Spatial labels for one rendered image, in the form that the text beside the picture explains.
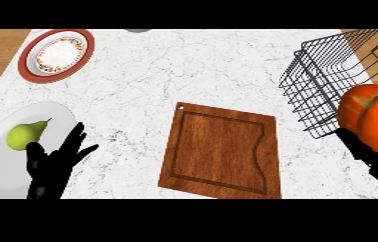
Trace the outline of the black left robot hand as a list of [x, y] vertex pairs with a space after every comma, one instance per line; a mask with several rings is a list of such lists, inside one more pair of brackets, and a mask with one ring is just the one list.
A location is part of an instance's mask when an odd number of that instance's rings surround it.
[[56, 200], [62, 197], [75, 165], [99, 148], [94, 144], [80, 149], [85, 136], [84, 124], [78, 123], [59, 149], [50, 154], [46, 153], [38, 142], [26, 145], [26, 171], [31, 176], [26, 198], [29, 200]]

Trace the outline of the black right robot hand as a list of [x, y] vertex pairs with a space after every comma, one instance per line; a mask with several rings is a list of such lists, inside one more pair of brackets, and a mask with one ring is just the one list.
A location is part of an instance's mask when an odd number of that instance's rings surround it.
[[335, 134], [341, 139], [353, 157], [369, 166], [369, 174], [378, 180], [378, 152], [360, 141], [357, 135], [345, 128], [338, 128]]

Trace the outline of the orange squash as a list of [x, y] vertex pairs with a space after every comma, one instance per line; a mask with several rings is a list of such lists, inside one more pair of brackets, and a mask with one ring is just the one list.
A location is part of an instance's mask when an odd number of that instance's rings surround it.
[[378, 152], [378, 84], [357, 85], [344, 93], [336, 120], [336, 135], [345, 144]]

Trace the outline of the brown wooden cutting board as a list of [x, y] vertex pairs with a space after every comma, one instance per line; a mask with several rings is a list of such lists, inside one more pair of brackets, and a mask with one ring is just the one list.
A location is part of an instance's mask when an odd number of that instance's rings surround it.
[[158, 186], [214, 198], [277, 199], [276, 119], [180, 102]]

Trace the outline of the white oval plate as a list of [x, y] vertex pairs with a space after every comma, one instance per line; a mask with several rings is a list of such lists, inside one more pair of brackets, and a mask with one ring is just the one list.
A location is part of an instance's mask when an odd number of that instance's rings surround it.
[[6, 144], [10, 129], [19, 124], [47, 120], [40, 137], [46, 153], [56, 150], [77, 124], [69, 109], [56, 102], [40, 102], [20, 108], [0, 121], [0, 199], [25, 199], [31, 177], [26, 172], [26, 153]]

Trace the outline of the green pear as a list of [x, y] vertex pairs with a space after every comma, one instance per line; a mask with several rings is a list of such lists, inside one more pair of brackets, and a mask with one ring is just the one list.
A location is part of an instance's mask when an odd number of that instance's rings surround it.
[[26, 145], [40, 140], [47, 124], [49, 120], [41, 120], [34, 123], [16, 125], [6, 136], [7, 146], [16, 151], [25, 150]]

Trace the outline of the red rimmed plate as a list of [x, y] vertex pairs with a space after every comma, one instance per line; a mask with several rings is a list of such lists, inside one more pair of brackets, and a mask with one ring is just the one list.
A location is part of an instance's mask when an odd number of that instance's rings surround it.
[[[46, 73], [37, 68], [35, 59], [43, 47], [63, 37], [83, 42], [84, 54], [69, 69], [60, 73]], [[18, 72], [22, 78], [37, 84], [53, 83], [68, 78], [87, 64], [94, 51], [94, 37], [85, 29], [53, 29], [43, 33], [26, 45], [18, 60]]]

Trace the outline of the white patterned bowl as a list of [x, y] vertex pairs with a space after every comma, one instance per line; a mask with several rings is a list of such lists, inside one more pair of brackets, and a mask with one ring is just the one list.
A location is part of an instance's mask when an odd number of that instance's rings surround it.
[[84, 55], [84, 44], [72, 37], [51, 41], [40, 50], [35, 65], [41, 72], [57, 74], [65, 72]]

